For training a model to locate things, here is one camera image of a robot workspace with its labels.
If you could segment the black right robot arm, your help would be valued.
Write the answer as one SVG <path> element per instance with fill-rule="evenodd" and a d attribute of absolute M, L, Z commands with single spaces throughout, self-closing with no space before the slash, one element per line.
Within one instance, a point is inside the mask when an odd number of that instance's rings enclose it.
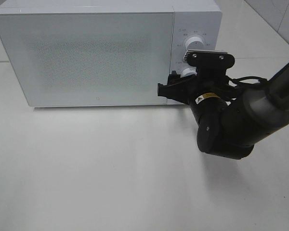
<path fill-rule="evenodd" d="M 231 159 L 248 156 L 254 145 L 289 124 L 289 62 L 271 79 L 230 78 L 235 63 L 222 51 L 188 50 L 184 62 L 196 72 L 172 71 L 158 96 L 186 104 L 196 123 L 200 151 Z"/>

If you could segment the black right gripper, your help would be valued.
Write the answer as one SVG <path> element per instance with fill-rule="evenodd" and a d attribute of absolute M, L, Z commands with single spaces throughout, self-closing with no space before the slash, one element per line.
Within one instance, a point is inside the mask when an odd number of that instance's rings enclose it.
<path fill-rule="evenodd" d="M 207 99 L 231 102 L 231 86 L 226 70 L 197 70 L 185 76 L 172 71 L 168 85 L 158 83 L 158 96 L 186 105 L 198 105 Z"/>

